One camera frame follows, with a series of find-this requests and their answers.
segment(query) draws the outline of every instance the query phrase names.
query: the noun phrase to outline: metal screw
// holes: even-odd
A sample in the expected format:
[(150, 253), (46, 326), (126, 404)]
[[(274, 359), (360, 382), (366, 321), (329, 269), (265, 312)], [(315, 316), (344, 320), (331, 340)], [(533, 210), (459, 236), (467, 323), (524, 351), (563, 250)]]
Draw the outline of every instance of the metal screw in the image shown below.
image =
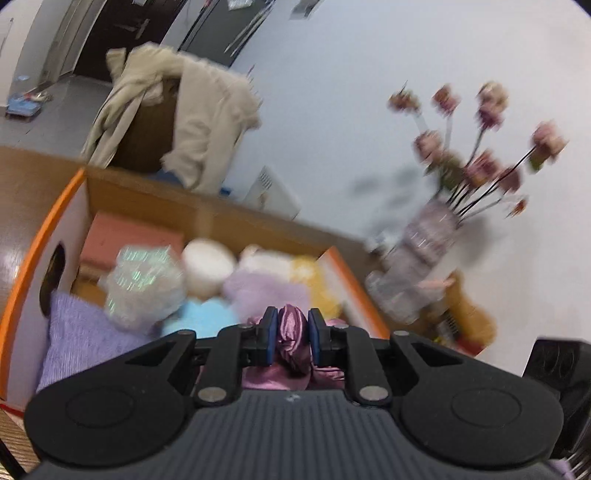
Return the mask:
[(368, 385), (359, 390), (359, 396), (368, 401), (380, 401), (388, 397), (388, 390), (377, 385)]
[(215, 403), (226, 398), (226, 391), (220, 387), (205, 387), (199, 390), (197, 396), (207, 403)]

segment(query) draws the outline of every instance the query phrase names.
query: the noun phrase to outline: pink satin fabric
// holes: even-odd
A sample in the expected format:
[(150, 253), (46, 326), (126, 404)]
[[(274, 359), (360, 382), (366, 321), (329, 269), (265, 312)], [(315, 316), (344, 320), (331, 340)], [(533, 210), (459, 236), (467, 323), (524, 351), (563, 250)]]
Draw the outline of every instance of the pink satin fabric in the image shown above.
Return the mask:
[[(250, 318), (257, 324), (260, 317)], [(327, 325), (344, 323), (328, 320)], [(279, 329), (275, 361), (270, 367), (246, 367), (242, 371), (242, 387), (256, 390), (305, 390), (306, 388), (343, 388), (345, 375), (337, 368), (318, 368), (312, 364), (308, 321), (293, 305), (279, 310)]]

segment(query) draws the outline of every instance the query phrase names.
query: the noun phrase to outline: plush toy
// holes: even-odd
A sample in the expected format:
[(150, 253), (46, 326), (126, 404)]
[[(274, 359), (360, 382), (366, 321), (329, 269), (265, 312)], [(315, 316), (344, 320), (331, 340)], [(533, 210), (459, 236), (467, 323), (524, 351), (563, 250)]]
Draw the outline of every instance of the plush toy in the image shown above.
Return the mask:
[(463, 291), (464, 278), (459, 270), (454, 270), (447, 279), (452, 281), (445, 288), (444, 298), (462, 336), (469, 342), (487, 347), (496, 337), (495, 321), (467, 297)]

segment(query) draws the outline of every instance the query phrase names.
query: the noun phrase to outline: speaker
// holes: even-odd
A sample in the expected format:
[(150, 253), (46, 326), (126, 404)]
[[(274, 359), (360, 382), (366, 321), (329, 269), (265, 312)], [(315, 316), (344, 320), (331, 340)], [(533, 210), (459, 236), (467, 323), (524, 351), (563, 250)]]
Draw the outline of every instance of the speaker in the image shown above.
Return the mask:
[(578, 340), (539, 338), (523, 376), (549, 386), (560, 400), (564, 426), (553, 456), (575, 452), (591, 426), (591, 345)]
[(591, 345), (578, 340), (538, 338), (523, 376), (539, 380), (560, 392), (580, 382), (589, 382)]

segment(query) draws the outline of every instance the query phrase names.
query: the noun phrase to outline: dark brown door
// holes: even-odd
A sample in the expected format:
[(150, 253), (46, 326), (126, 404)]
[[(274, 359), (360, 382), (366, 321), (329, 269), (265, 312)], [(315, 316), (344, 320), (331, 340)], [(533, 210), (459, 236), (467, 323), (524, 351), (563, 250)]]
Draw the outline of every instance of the dark brown door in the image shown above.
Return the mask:
[(110, 48), (131, 50), (160, 43), (186, 0), (107, 0), (82, 48), (74, 73), (111, 81), (105, 55)]

